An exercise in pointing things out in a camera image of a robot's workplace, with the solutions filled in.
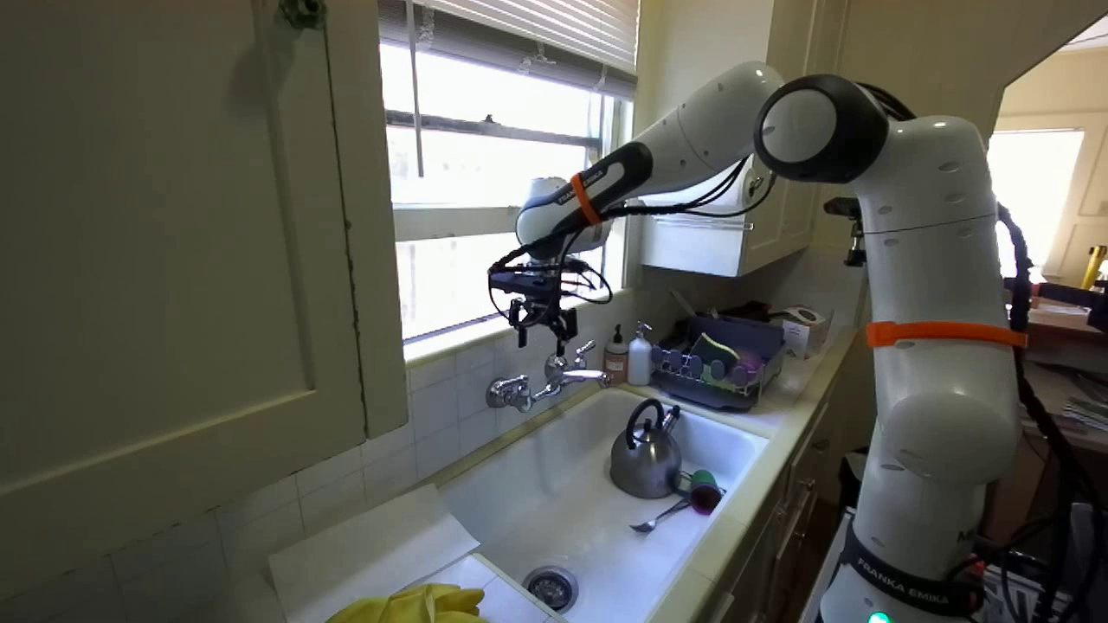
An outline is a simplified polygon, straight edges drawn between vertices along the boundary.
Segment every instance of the sink basin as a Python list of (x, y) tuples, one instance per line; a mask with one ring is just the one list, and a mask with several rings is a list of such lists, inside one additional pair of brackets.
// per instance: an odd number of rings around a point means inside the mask
[[(609, 446), (641, 401), (644, 395), (634, 391), (596, 391), (443, 485), (447, 509), (509, 578), (523, 585), (537, 568), (557, 568), (571, 578), (575, 599), (561, 613), (564, 620), (647, 620), (686, 554), (717, 519), (686, 509), (647, 536), (630, 530), (675, 502), (630, 498), (609, 481)], [(727, 495), (765, 450), (762, 436), (720, 426), (696, 408), (682, 408), (672, 436), (686, 471), (710, 471)]]

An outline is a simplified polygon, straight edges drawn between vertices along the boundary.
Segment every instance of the yellow rubber glove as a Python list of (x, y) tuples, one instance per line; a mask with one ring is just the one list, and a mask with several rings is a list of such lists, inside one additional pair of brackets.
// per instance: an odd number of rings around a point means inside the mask
[(391, 599), (350, 602), (329, 623), (481, 623), (481, 599), (481, 588), (412, 585)]

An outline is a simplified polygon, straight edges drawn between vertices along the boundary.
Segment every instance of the dish rack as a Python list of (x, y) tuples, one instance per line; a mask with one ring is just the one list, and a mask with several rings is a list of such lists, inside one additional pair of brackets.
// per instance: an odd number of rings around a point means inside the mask
[(783, 370), (786, 336), (755, 318), (693, 318), (689, 339), (675, 350), (651, 350), (651, 384), (672, 398), (751, 412), (758, 395)]

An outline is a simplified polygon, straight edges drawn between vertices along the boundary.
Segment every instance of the robotic arm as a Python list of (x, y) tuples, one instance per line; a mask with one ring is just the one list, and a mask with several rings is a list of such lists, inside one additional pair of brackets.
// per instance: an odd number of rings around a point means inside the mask
[(821, 620), (966, 620), (973, 606), (949, 575), (970, 557), (987, 485), (1018, 443), (1018, 336), (1004, 329), (997, 201), (976, 128), (911, 118), (883, 90), (838, 76), (783, 83), (748, 62), (571, 183), (540, 183), (516, 225), (523, 246), (488, 270), (488, 287), (512, 298), (519, 343), (530, 325), (571, 339), (564, 273), (589, 273), (571, 253), (599, 246), (609, 218), (665, 215), (634, 197), (748, 156), (786, 180), (852, 183), (862, 204), (879, 422)]
[(506, 318), (519, 332), (519, 346), (530, 325), (544, 325), (561, 350), (578, 332), (575, 312), (564, 312), (561, 298), (582, 291), (575, 287), (582, 280), (606, 291), (602, 273), (571, 253), (602, 246), (613, 218), (696, 208), (658, 211), (634, 204), (634, 197), (686, 190), (748, 159), (758, 111), (779, 87), (779, 73), (762, 62), (734, 66), (568, 183), (537, 180), (516, 222), (519, 249), (488, 267), (488, 287), (512, 298)]

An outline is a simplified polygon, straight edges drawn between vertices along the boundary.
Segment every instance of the window blind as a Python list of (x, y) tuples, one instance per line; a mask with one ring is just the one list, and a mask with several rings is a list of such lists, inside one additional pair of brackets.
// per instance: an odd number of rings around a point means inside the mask
[(634, 97), (641, 0), (377, 0), (381, 38)]

